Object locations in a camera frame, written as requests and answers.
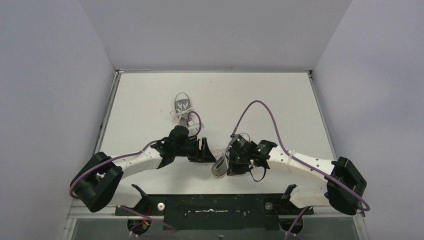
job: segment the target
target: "white zip tie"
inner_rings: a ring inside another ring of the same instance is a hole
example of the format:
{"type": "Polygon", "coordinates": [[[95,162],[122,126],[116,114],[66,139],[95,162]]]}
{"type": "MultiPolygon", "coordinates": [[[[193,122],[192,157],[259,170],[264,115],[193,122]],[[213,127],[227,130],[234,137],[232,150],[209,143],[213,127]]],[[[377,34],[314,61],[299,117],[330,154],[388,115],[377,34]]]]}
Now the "white zip tie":
{"type": "Polygon", "coordinates": [[[288,155],[288,159],[287,159],[287,170],[289,173],[293,173],[292,169],[290,168],[290,161],[292,160],[292,157],[296,154],[296,150],[291,150],[290,155],[288,155]]]}

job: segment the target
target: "glass panel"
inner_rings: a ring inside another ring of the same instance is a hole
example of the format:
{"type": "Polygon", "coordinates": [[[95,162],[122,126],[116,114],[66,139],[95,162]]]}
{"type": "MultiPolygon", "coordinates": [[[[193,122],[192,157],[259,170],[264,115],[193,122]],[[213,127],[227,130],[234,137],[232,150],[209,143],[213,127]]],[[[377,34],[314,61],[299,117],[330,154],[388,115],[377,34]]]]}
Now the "glass panel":
{"type": "MultiPolygon", "coordinates": [[[[310,217],[304,218],[304,227],[299,236],[302,240],[358,240],[358,234],[352,217],[310,217]]],[[[164,233],[162,226],[153,224],[146,233],[155,235],[164,233]]],[[[283,231],[266,231],[264,228],[243,230],[180,230],[162,240],[274,240],[283,239],[283,231]]],[[[72,240],[131,240],[126,219],[78,219],[72,240]]]]}

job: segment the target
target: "white table surface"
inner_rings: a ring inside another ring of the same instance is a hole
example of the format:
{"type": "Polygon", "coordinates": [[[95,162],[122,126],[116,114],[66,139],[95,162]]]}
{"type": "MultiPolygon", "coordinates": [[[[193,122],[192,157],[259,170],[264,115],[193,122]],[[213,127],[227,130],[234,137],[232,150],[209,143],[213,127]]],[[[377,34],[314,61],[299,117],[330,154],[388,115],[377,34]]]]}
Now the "white table surface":
{"type": "MultiPolygon", "coordinates": [[[[176,94],[189,95],[205,129],[209,148],[227,146],[237,120],[253,100],[272,110],[284,145],[316,158],[333,159],[307,73],[123,73],[117,88],[100,151],[121,155],[139,151],[146,143],[168,136],[175,126],[170,111],[176,94]]],[[[258,103],[244,116],[238,133],[258,143],[277,142],[272,121],[258,103]]],[[[147,194],[264,194],[283,193],[290,184],[315,183],[288,172],[269,170],[261,182],[249,173],[215,178],[211,163],[192,163],[177,157],[174,163],[122,180],[137,184],[147,194]]]]}

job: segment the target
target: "metal screw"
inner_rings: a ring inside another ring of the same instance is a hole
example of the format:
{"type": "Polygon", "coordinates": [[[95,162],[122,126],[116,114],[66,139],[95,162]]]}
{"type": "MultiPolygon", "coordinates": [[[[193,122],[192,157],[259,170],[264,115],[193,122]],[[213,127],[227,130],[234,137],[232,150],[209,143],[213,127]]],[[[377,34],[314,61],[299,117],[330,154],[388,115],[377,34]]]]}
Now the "metal screw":
{"type": "Polygon", "coordinates": [[[163,211],[165,209],[165,204],[163,202],[159,202],[157,204],[157,210],[163,211]]]}
{"type": "Polygon", "coordinates": [[[265,203],[265,208],[266,208],[266,210],[271,210],[271,209],[273,209],[273,204],[271,202],[267,202],[267,203],[265,203]]]}

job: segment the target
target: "white wall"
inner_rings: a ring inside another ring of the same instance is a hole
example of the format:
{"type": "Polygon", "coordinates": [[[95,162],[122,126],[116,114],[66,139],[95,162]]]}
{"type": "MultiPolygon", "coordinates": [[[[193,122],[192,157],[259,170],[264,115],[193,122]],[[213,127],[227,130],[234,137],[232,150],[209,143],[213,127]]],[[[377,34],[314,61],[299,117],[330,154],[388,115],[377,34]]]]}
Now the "white wall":
{"type": "Polygon", "coordinates": [[[60,237],[113,77],[77,0],[0,2],[0,239],[60,237]]]}
{"type": "Polygon", "coordinates": [[[338,156],[368,181],[373,240],[424,239],[424,1],[354,0],[313,71],[338,156]]]}
{"type": "Polygon", "coordinates": [[[352,0],[79,0],[117,69],[311,70],[352,0]]]}

